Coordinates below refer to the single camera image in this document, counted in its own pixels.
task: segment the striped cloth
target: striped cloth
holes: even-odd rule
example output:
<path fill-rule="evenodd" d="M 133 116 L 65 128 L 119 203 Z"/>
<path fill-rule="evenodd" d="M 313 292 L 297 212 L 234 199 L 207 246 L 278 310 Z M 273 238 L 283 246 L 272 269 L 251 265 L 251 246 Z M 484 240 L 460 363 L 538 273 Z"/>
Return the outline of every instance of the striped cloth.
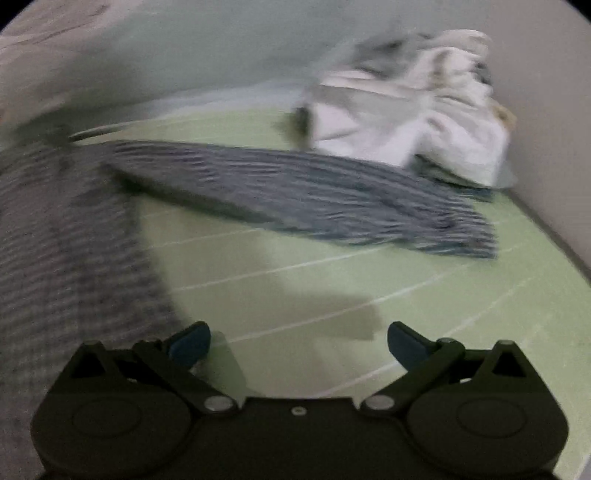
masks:
<path fill-rule="evenodd" d="M 81 342 L 181 329 L 141 248 L 129 188 L 350 244 L 492 257 L 491 227 L 411 173 L 314 154 L 163 142 L 0 153 L 0 478 L 41 472 L 35 409 Z"/>
<path fill-rule="evenodd" d="M 154 193 L 253 223 L 352 245 L 397 242 L 493 258 L 484 217 L 450 189 L 400 168 L 313 153 L 112 142 L 115 169 Z"/>

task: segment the fabric pile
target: fabric pile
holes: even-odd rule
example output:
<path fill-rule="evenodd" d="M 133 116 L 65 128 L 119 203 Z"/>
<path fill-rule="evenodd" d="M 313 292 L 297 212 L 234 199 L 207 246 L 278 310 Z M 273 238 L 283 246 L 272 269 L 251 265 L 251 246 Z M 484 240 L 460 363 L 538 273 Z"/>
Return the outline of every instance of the fabric pile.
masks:
<path fill-rule="evenodd" d="M 515 117 L 492 98 L 491 40 L 475 30 L 371 39 L 306 102 L 315 150 L 414 169 L 489 199 L 506 187 Z"/>
<path fill-rule="evenodd" d="M 315 238 L 495 255 L 491 227 L 449 189 L 359 160 L 129 141 L 29 145 L 0 152 L 0 168 L 5 478 L 39 473 L 29 424 L 83 341 L 119 347 L 180 330 L 141 248 L 138 189 Z"/>

